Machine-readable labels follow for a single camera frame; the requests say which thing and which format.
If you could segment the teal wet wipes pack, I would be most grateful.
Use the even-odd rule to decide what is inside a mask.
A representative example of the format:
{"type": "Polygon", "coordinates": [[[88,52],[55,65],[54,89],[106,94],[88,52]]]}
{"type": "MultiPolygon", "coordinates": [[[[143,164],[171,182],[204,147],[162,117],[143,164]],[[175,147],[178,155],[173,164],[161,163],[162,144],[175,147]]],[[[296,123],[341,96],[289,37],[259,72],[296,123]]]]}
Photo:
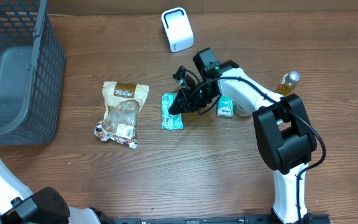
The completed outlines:
{"type": "Polygon", "coordinates": [[[162,109],[162,124],[161,128],[166,130],[182,130],[183,121],[181,115],[172,115],[168,112],[169,108],[173,104],[176,93],[166,93],[162,96],[161,109],[162,109]]]}

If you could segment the small teal white box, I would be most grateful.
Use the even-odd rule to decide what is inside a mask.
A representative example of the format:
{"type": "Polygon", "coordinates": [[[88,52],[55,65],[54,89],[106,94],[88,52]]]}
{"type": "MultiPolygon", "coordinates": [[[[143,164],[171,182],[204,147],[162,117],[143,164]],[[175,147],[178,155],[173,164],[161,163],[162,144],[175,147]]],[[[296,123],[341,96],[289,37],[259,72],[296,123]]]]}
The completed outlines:
{"type": "Polygon", "coordinates": [[[217,105],[217,116],[231,118],[234,115],[234,101],[225,96],[221,96],[217,105]]]}

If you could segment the green lid jar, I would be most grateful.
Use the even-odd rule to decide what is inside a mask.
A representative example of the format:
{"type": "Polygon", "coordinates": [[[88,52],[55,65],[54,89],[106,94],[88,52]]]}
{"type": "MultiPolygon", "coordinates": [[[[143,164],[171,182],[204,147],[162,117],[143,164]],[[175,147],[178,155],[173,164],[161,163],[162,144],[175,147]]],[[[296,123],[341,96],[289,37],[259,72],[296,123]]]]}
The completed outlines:
{"type": "Polygon", "coordinates": [[[250,117],[250,114],[244,108],[242,108],[240,105],[238,105],[237,103],[234,103],[234,111],[239,116],[250,117]]]}

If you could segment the brown snack bag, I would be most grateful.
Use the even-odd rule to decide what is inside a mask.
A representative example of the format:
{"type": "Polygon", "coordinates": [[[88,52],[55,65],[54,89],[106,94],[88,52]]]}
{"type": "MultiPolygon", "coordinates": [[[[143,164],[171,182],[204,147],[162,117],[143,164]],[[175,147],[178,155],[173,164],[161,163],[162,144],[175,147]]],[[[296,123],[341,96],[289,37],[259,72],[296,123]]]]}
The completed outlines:
{"type": "Polygon", "coordinates": [[[94,128],[102,141],[115,141],[131,149],[137,147],[136,117],[149,94],[149,86],[104,82],[102,94],[105,112],[94,128]]]}

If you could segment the yellow liquid bottle silver cap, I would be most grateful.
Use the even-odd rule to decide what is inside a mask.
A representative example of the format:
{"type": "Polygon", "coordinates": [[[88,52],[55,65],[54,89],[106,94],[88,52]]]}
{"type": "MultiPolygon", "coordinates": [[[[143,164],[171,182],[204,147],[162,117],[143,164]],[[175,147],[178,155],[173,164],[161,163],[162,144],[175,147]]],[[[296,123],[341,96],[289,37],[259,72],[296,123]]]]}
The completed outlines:
{"type": "Polygon", "coordinates": [[[288,96],[297,86],[298,82],[300,81],[301,75],[297,71],[290,71],[289,73],[285,74],[278,84],[277,93],[288,96]]]}

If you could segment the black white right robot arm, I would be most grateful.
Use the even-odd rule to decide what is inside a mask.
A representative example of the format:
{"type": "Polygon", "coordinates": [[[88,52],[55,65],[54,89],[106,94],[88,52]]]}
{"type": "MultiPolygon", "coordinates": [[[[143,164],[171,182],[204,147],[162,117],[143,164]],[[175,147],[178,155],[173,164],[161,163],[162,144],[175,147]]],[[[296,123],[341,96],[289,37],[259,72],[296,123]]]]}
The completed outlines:
{"type": "Polygon", "coordinates": [[[283,96],[251,79],[232,60],[219,61],[206,48],[193,57],[199,74],[180,66],[173,78],[181,85],[169,107],[172,115],[199,111],[218,96],[237,103],[253,118],[257,147],[273,170],[275,201],[271,220],[306,223],[310,216],[304,202],[305,175],[317,148],[305,106],[295,94],[283,96]]]}

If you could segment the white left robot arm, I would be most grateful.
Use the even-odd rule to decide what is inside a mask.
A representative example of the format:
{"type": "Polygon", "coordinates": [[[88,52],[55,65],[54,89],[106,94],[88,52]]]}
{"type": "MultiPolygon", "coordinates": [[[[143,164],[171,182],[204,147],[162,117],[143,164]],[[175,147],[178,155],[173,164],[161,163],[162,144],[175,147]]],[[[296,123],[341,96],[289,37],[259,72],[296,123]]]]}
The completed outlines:
{"type": "Polygon", "coordinates": [[[0,223],[110,223],[92,208],[73,208],[52,187],[33,193],[0,159],[0,223]]]}

